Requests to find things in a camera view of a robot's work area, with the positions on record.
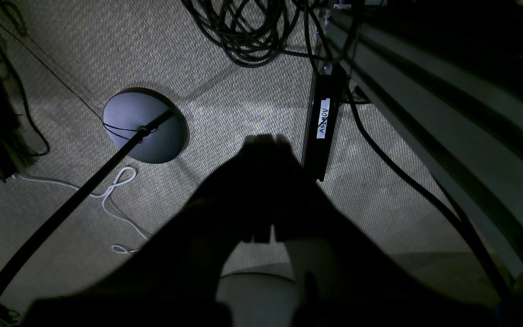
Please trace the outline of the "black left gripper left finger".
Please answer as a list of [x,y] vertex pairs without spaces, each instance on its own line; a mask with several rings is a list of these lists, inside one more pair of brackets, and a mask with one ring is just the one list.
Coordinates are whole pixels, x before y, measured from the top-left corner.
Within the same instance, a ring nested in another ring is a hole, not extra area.
[[228,257],[241,242],[270,241],[275,139],[247,136],[143,248],[76,294],[35,302],[27,327],[230,326],[216,301]]

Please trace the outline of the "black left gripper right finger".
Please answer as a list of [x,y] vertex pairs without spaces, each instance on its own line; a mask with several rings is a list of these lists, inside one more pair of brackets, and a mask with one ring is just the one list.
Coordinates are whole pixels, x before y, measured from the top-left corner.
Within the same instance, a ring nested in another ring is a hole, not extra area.
[[512,327],[506,304],[459,302],[411,277],[345,217],[276,137],[284,221],[276,225],[302,279],[296,327]]

